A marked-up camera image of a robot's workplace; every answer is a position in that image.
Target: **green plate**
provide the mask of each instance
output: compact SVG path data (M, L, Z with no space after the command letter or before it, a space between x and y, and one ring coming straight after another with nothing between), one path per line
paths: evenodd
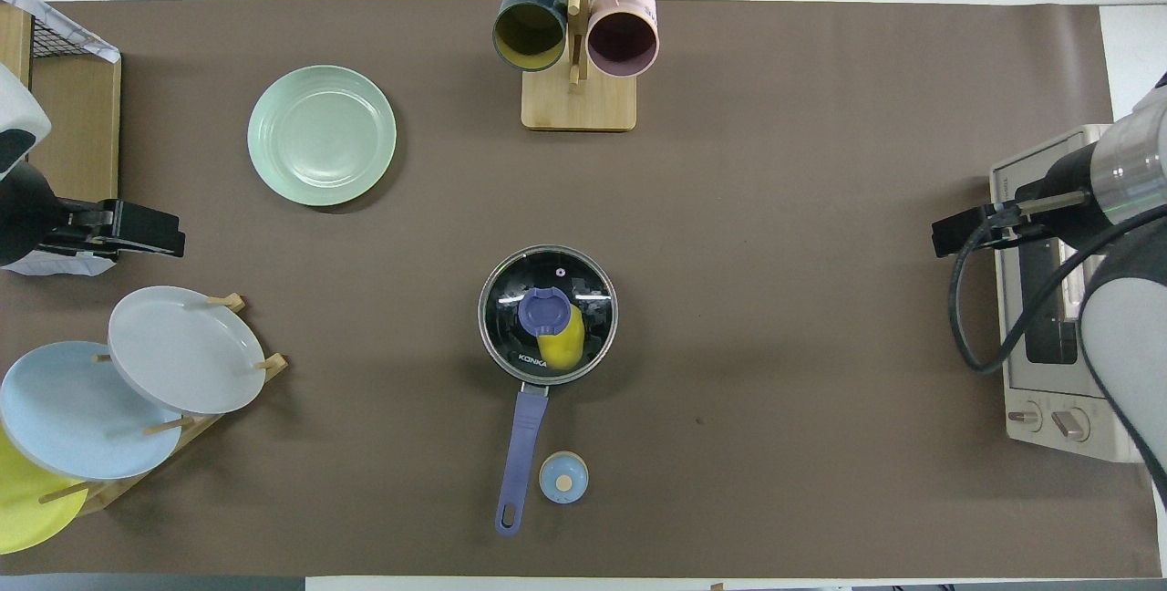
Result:
M267 88L247 125L259 178L305 206L334 206L368 192L389 168L397 121L385 95L351 69L316 64Z

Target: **black cable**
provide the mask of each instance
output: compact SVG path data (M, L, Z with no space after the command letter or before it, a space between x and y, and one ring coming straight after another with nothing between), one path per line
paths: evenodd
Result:
M1046 279L1046 283L1043 283L1041 287L1034 292L1033 299L1026 304L1025 310L1021 311L1021 317L1018 317L1016 324L1014 324L1009 332L1005 334L1005 340L1001 341L1001 347L997 350L997 355L993 356L993 359L987 363L981 363L969 347L969 340L964 333L964 325L960 322L960 281L964 278L965 262L967 260L969 255L972 253L974 249L980 246L985 235L987 235L988 230L995 225L994 220L999 220L1001 214L995 214L984 222L980 222L977 230L969 236L964 246L960 248L957 253L956 264L952 267L952 278L949 281L949 326L952 327L952 338L956 339L956 347L960 352L960 357L964 359L964 362L972 368L973 371L981 375L993 374L1001 368L1005 363L1005 359L1009 357L1009 354L1013 353L1013 348L1016 347L1026 329L1029 328L1029 325L1033 322L1034 318L1036 318L1041 305L1049 299L1049 296L1054 293L1055 288L1057 288L1057 286L1065 280L1065 277L1070 276L1070 273L1074 272L1074 270L1076 270L1076 267L1078 267L1084 259L1097 253L1097 251L1102 248L1117 241L1117 238L1123 237L1130 231L1149 224L1155 220L1167 217L1167 206L1160 206L1147 210L1146 213L1138 214L1134 217L1130 217L1130 220L1120 222L1119 224L1097 234L1097 236L1091 238L1085 246L1077 251L1077 253L1069 257L1065 263L1055 270L1054 274Z

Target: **wooden mug holder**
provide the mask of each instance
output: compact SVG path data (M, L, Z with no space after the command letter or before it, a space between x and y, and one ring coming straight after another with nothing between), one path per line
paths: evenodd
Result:
M238 313L246 306L243 298L239 297L238 293L231 293L226 297L208 297L207 303L217 306L225 306L233 313ZM95 362L109 361L109 359L110 356L107 354L93 356ZM264 376L264 384L267 384L267 382L275 378L275 375L287 369L287 359L285 359L281 354L272 354L266 360L254 363L254 368L257 370L266 371ZM170 458L179 453L180 450L186 447L187 444L197 438L201 433L207 431L207 427L216 424L221 417L222 416L182 416L175 420L146 427L142 430L142 434L151 436L170 429L182 429L182 433L179 434L179 445L176 445L174 447L174 452L170 452L170 456L167 457L167 461L170 461ZM74 493L89 491L89 498L85 499L85 503L82 505L81 512L77 514L79 516L84 516L109 507L113 500L120 498L123 493L133 487L134 484L145 479L148 474L149 472L145 472L140 475L113 481L83 481L67 488L62 488L62 491L55 491L42 495L39 501L44 505L47 502L65 498L67 495L72 495Z
M533 131L624 132L636 126L636 78L592 69L584 35L591 0L567 0L567 42L559 62L523 72L523 125Z

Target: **yellow plate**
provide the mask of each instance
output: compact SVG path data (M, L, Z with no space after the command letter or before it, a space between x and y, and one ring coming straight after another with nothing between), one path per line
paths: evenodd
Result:
M78 480L50 473L13 447L0 430L0 555L7 555L54 536L75 520L88 491L65 495L47 505L42 495L68 488Z

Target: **pan lid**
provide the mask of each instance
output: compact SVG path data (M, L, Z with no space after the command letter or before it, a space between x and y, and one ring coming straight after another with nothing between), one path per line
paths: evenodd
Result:
M530 246L495 267L478 298L478 331L496 363L554 385L592 370L616 333L616 292L574 249Z

